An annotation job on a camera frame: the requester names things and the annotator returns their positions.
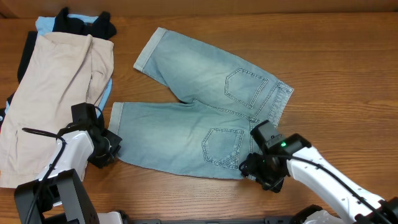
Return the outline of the light blue denim shorts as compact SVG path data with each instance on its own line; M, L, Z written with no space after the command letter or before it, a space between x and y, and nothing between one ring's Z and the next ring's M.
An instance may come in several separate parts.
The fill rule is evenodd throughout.
M115 102L109 129L120 160L178 175L240 179L258 152L250 132L277 125L292 87L227 51L158 28L134 68L168 87L175 103Z

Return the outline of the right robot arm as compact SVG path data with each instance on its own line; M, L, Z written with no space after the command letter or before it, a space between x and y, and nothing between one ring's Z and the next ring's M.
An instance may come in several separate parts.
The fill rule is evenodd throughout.
M397 198L384 200L360 187L301 135L285 137L264 121L252 129L251 136L261 151L250 153L239 165L243 176L255 178L264 190L275 193L280 192L286 177L292 177L337 214L312 205L293 217L292 223L397 223Z

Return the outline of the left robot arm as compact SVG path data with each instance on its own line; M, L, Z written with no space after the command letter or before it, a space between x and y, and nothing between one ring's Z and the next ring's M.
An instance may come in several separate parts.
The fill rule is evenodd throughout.
M15 189L19 218L23 224L127 223L122 211L98 213L82 184L87 164L103 168L114 162L122 139L105 128L99 107L80 103L71 111L73 121L57 134L23 129L54 138L57 149L35 180Z

